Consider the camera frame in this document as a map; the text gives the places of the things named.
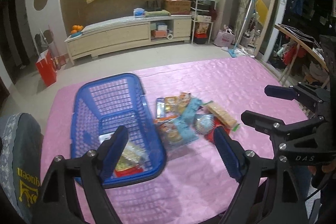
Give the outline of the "blue plastic mesh basket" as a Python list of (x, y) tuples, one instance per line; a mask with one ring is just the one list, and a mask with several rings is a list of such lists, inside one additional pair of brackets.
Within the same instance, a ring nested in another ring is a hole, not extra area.
[(110, 76), (83, 85), (76, 93), (71, 122), (71, 158), (83, 156), (100, 146), (99, 137), (118, 126), (128, 130), (129, 141), (145, 152), (140, 173), (117, 177), (115, 172), (103, 182), (117, 188), (158, 177), (166, 165), (166, 151), (155, 129), (145, 90), (133, 73)]

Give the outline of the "grey queen printed cushion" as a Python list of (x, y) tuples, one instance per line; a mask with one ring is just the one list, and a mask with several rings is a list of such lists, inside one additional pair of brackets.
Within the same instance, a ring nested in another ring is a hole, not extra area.
[(42, 184), (42, 142), (32, 115), (1, 117), (1, 223), (31, 223)]

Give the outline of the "orange yellow cartoon snack bag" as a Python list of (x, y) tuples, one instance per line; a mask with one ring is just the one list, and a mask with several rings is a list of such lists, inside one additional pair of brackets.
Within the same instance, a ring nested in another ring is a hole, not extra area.
[(191, 93), (181, 92), (179, 96), (169, 96), (164, 98), (166, 114), (182, 114), (190, 103)]

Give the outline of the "wooden clothes rack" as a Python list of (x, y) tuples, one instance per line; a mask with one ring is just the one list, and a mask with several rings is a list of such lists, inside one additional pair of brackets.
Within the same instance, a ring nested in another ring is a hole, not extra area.
[(290, 63), (286, 66), (280, 77), (278, 78), (278, 82), (282, 85), (285, 85), (287, 82), (287, 79), (291, 73), (291, 69), (294, 65), (294, 62), (298, 56), (299, 50), (302, 48), (304, 49), (308, 54), (315, 59), (327, 73), (329, 73), (329, 69), (326, 66), (326, 63), (324, 59), (320, 58), (319, 55), (317, 55), (309, 46), (307, 46), (301, 39), (298, 38), (293, 32), (288, 31), (286, 28), (284, 28), (284, 25), (282, 24), (275, 24), (274, 28), (278, 31), (280, 31), (282, 34), (286, 35), (288, 38), (290, 38), (291, 42), (295, 42), (294, 46), (294, 54), (292, 56), (292, 59)]

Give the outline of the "round cookie clear blue bag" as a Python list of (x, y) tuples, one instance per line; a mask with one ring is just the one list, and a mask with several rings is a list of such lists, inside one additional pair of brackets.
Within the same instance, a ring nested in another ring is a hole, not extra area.
[(194, 119), (194, 129), (198, 135), (208, 135), (215, 127), (212, 114), (197, 114)]

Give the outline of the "oranges on blue plate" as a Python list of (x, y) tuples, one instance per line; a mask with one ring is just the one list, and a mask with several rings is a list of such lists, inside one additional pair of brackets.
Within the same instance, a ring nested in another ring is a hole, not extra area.
[(79, 36), (82, 34), (82, 30), (84, 29), (84, 26), (81, 25), (73, 25), (71, 30), (71, 38), (74, 38), (76, 36)]

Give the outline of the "wooden framed standing mirror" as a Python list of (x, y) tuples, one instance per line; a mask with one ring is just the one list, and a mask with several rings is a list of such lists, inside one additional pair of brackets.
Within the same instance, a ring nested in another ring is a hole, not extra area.
[(251, 2), (254, 5), (251, 15), (251, 35), (253, 35), (253, 39), (249, 45), (253, 47), (254, 57), (259, 54), (265, 39), (275, 2), (276, 0), (252, 0)]

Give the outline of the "cardboard box on cabinet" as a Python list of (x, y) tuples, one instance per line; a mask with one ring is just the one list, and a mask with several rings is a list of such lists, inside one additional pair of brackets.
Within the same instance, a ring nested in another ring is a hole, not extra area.
[(191, 2), (188, 0), (165, 0), (164, 9), (171, 15), (189, 15)]

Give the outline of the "blue tissue pack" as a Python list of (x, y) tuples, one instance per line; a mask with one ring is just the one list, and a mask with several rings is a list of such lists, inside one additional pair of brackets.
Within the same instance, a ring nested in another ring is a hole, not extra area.
[(133, 10), (133, 16), (135, 18), (143, 17), (143, 16), (145, 16), (145, 12), (146, 12), (146, 10), (144, 10), (143, 8), (135, 8)]

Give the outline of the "light blue egg roll bag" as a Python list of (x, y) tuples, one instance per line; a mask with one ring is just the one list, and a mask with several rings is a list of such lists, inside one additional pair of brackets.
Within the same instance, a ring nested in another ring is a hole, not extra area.
[(187, 124), (192, 124), (195, 115), (199, 108), (202, 106), (203, 102), (199, 98), (191, 98), (189, 104), (182, 113), (182, 118)]

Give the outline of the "red yellow snack packet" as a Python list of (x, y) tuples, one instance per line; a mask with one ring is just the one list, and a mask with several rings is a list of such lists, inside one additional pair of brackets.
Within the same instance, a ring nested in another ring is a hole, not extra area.
[(142, 166), (148, 159), (146, 149), (131, 140), (126, 142), (122, 152), (119, 146), (122, 144), (120, 142), (116, 145), (102, 145), (112, 135), (113, 133), (110, 132), (98, 136), (99, 148), (103, 147), (102, 152), (99, 152), (99, 156), (102, 158), (100, 159), (100, 178), (107, 180), (113, 176), (122, 177), (143, 172)]

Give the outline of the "blue silver candy tube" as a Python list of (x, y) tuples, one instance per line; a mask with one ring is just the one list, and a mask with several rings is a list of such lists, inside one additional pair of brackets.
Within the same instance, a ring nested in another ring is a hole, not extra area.
[(165, 99), (163, 97), (156, 99), (156, 117), (165, 118)]

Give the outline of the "white metal shelf rack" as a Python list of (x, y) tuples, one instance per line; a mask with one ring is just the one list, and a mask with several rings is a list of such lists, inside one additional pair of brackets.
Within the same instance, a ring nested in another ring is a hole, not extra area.
[(214, 22), (217, 18), (218, 0), (187, 0), (190, 1), (191, 43), (210, 43)]

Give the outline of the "orange Alpenliebe candy pack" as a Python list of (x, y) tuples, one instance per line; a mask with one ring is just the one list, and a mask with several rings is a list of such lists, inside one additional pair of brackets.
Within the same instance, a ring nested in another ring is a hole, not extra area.
[(167, 122), (171, 122), (175, 118), (178, 118), (178, 115), (172, 115), (172, 116), (169, 116), (169, 117), (156, 118), (154, 120), (154, 124), (159, 126), (161, 124), (164, 124), (164, 123), (167, 123)]

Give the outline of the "red paper bag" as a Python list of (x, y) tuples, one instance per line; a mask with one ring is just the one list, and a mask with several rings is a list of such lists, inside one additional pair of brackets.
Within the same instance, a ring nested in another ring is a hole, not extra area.
[(50, 50), (42, 52), (35, 65), (46, 87), (56, 82), (56, 68)]

